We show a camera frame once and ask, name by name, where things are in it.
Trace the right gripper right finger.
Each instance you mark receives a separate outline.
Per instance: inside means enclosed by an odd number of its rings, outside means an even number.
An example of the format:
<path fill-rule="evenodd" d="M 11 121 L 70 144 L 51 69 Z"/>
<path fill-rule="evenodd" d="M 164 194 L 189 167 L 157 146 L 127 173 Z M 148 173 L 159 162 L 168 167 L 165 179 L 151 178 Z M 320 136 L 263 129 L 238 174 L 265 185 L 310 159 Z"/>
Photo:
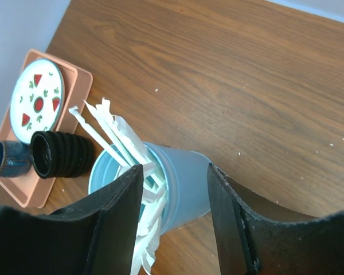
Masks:
<path fill-rule="evenodd" d="M 344 274 L 344 210 L 290 210 L 214 164 L 207 181 L 221 274 Z"/>

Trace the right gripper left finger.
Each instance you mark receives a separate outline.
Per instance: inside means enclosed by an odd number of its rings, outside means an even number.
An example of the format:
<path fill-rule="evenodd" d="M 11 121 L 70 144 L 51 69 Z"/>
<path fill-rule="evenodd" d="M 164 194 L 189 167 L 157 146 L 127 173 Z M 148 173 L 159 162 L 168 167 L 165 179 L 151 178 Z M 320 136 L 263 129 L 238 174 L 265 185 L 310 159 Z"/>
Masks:
<path fill-rule="evenodd" d="M 130 274 L 142 192 L 136 165 L 49 215 L 0 206 L 0 274 Z"/>

